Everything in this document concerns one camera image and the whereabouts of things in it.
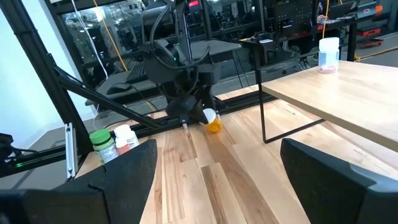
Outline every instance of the light wood surface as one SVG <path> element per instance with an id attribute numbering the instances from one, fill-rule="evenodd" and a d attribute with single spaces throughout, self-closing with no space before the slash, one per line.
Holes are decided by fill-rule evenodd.
<path id="1" fill-rule="evenodd" d="M 282 100 L 264 106 L 270 137 L 317 119 Z M 220 135 L 196 124 L 140 139 L 156 139 L 159 153 L 141 223 L 309 223 L 280 159 L 280 140 L 262 142 L 259 106 L 221 120 Z M 289 137 L 398 179 L 398 153 L 329 122 Z M 100 166 L 92 154 L 81 170 Z"/>
<path id="2" fill-rule="evenodd" d="M 398 68 L 340 62 L 338 72 L 317 68 L 262 84 L 266 93 L 398 151 Z"/>

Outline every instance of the pill bottle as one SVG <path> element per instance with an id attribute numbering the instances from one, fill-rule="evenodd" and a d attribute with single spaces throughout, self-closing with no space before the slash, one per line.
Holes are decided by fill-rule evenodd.
<path id="1" fill-rule="evenodd" d="M 217 116 L 217 113 L 211 108 L 204 109 L 203 113 L 208 121 L 208 124 L 204 124 L 206 130 L 213 134 L 219 133 L 223 125 L 221 124 L 220 117 Z"/>
<path id="2" fill-rule="evenodd" d="M 139 145 L 136 133 L 130 129 L 128 124 L 120 125 L 115 128 L 114 134 L 116 135 L 116 142 L 122 139 L 126 140 L 130 149 Z"/>
<path id="3" fill-rule="evenodd" d="M 118 154 L 121 155 L 130 150 L 130 145 L 127 143 L 125 139 L 119 139 L 116 142 L 116 149 L 118 150 Z"/>
<path id="4" fill-rule="evenodd" d="M 100 129 L 90 134 L 91 143 L 96 153 L 107 163 L 119 156 L 116 145 L 107 129 Z"/>
<path id="5" fill-rule="evenodd" d="M 321 73 L 333 73 L 338 70 L 339 61 L 338 37 L 324 38 L 319 41 L 318 71 Z"/>

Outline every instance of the red light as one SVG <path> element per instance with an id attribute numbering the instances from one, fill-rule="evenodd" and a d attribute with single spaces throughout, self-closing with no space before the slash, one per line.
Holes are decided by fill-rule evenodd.
<path id="1" fill-rule="evenodd" d="M 199 1 L 193 1 L 189 3 L 189 7 L 197 6 L 199 5 Z"/>

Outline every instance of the white wall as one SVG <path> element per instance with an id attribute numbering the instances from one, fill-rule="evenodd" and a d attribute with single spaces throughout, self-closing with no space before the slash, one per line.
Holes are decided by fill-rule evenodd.
<path id="1" fill-rule="evenodd" d="M 44 1 L 23 2 L 58 66 L 79 78 L 65 44 L 58 38 L 59 32 L 54 30 L 55 24 L 49 20 Z M 1 11 L 0 32 L 0 133 L 13 135 L 15 147 L 29 147 L 46 131 L 63 123 Z M 71 98 L 82 119 L 93 117 L 95 109 L 85 106 L 84 98 L 74 94 Z"/>

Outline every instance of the green lid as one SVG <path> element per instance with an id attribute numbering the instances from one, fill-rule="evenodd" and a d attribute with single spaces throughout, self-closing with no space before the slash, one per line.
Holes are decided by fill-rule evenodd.
<path id="1" fill-rule="evenodd" d="M 111 133 L 107 129 L 100 129 L 90 135 L 91 143 L 101 144 L 111 137 Z"/>

